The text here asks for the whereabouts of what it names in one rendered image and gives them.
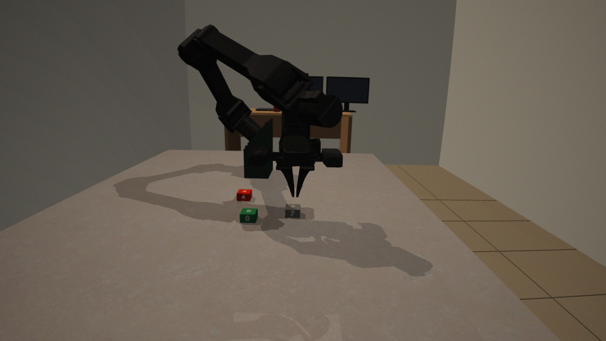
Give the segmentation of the red block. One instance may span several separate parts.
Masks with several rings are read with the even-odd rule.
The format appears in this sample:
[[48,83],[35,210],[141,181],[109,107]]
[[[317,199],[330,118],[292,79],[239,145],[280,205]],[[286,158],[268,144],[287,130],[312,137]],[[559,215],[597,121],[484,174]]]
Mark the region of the red block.
[[242,202],[250,202],[252,199],[252,190],[251,189],[239,189],[236,193],[237,201]]

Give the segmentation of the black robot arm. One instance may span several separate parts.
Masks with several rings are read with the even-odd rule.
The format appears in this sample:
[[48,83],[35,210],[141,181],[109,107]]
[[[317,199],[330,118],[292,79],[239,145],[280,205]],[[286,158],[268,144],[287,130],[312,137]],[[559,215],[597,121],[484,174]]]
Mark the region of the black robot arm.
[[[231,134],[237,130],[246,137],[247,144],[263,126],[249,117],[252,110],[243,100],[232,95],[217,59],[249,79],[261,98],[282,110],[282,123],[334,128],[342,119],[340,99],[322,90],[312,91],[314,81],[308,74],[277,56],[252,52],[212,24],[195,30],[177,49],[183,62],[202,75],[216,100],[219,120]],[[293,89],[297,81],[300,83]],[[300,129],[299,134],[289,134],[288,129],[283,129],[279,155],[287,168],[307,167],[312,159],[321,156],[320,138],[308,138],[306,129]]]

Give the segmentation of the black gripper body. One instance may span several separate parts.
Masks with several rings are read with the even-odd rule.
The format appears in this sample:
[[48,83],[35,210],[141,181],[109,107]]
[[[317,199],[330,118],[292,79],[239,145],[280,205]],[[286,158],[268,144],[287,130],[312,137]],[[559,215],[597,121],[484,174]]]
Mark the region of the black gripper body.
[[[289,135],[299,135],[300,129],[306,129],[307,137],[311,138],[311,125],[282,122],[282,130],[289,130]],[[271,148],[254,147],[248,153],[249,166],[264,166],[267,161],[275,161],[276,167],[285,167],[283,155],[280,155],[279,152],[271,152]],[[322,148],[320,157],[311,159],[309,166],[306,167],[314,167],[315,162],[323,162],[327,168],[341,168],[343,167],[343,155],[338,148]]]

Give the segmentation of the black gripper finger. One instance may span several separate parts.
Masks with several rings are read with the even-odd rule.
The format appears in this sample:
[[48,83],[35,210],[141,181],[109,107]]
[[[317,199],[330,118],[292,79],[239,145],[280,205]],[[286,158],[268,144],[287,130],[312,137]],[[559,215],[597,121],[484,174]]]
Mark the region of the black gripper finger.
[[315,170],[315,164],[314,167],[299,167],[299,177],[298,177],[298,181],[297,181],[297,187],[296,187],[296,197],[299,197],[300,191],[302,189],[302,185],[303,182],[307,176],[307,173],[309,173],[309,171],[314,171]]
[[282,173],[284,174],[284,177],[286,178],[288,187],[290,189],[291,195],[294,198],[295,196],[295,187],[294,187],[294,178],[293,178],[293,168],[286,168],[286,167],[277,167],[275,166],[276,170],[281,170]]

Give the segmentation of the green digit block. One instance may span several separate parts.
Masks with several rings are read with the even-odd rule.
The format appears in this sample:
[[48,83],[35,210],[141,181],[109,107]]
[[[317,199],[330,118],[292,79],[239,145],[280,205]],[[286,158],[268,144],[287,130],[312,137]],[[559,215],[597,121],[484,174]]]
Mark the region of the green digit block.
[[258,219],[257,208],[243,207],[239,214],[240,223],[256,223]]

